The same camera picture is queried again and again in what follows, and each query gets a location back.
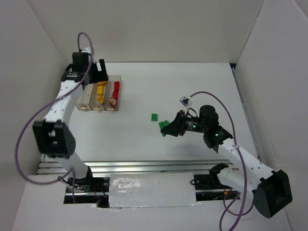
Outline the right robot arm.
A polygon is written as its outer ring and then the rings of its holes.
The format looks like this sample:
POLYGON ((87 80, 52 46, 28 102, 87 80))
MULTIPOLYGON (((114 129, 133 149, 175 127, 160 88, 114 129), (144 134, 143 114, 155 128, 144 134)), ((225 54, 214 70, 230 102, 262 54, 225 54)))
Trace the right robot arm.
POLYGON ((234 137, 218 121, 218 114, 211 105, 204 105, 199 116, 188 117, 183 110, 175 119, 161 128, 161 133, 174 137, 185 132, 203 134, 209 149, 227 158, 237 170, 225 163, 219 163, 209 171, 213 184, 228 186, 252 200, 257 211, 271 218, 293 200, 288 175, 275 171, 260 162, 248 151, 235 144, 234 137))

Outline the yellow rounded lego brick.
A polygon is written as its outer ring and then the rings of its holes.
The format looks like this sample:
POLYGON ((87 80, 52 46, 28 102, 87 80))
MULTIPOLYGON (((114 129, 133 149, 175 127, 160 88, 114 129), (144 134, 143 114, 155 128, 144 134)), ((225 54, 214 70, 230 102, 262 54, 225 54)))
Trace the yellow rounded lego brick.
POLYGON ((107 81, 102 81, 97 83, 98 86, 103 86, 103 87, 106 86, 107 84, 108 84, 107 81))

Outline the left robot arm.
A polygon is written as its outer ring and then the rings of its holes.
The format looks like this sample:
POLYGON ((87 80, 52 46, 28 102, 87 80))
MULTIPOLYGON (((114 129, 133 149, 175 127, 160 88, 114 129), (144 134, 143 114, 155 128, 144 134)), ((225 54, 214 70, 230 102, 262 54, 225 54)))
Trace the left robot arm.
POLYGON ((93 174, 76 153, 76 139, 69 121, 84 88, 108 79, 105 68, 98 70, 93 53, 93 49, 86 48, 72 54, 72 63, 61 77, 58 101, 32 126, 39 152, 57 161, 69 173, 69 184, 89 188, 93 187, 93 174))

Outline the green lego plate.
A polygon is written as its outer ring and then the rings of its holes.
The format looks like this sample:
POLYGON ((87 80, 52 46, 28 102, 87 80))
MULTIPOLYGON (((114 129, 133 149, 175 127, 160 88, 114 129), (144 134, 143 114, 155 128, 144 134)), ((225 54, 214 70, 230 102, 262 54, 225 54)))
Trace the green lego plate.
POLYGON ((159 128, 160 128, 160 131, 165 127, 165 126, 163 125, 163 121, 159 122, 158 125, 159 125, 159 128))

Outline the red white flower lego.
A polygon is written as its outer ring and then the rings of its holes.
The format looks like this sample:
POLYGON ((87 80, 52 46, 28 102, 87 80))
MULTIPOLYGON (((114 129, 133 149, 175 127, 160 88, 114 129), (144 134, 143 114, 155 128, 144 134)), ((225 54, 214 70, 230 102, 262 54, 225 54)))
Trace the red white flower lego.
POLYGON ((111 97, 111 98, 109 99, 109 104, 110 104, 112 107, 117 107, 118 98, 111 97))

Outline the green lego with number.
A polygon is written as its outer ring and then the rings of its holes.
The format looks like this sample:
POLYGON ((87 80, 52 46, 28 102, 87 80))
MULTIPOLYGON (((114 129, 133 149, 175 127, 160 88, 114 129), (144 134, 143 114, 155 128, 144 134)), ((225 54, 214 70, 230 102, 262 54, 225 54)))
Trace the green lego with number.
POLYGON ((163 121, 163 125, 164 125, 164 126, 167 126, 167 125, 169 125, 169 124, 170 124, 170 122, 169 122, 168 120, 164 120, 164 121, 163 121))

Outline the red rounded lego piece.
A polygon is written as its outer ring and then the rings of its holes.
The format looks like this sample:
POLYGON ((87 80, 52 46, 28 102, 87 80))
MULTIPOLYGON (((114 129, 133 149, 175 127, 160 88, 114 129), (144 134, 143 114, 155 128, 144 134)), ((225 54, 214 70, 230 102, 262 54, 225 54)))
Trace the red rounded lego piece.
POLYGON ((119 91, 113 91, 113 94, 112 94, 112 97, 111 97, 111 99, 114 99, 114 100, 118 100, 118 96, 119 96, 119 91))

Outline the red rectangular lego brick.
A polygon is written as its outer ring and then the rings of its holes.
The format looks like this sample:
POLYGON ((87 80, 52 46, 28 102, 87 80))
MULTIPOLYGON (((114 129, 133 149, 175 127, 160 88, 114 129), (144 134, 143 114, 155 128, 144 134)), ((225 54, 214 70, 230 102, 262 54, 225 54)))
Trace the red rectangular lego brick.
POLYGON ((115 81, 114 82, 114 91, 119 92, 119 88, 120 88, 120 82, 119 81, 115 81))

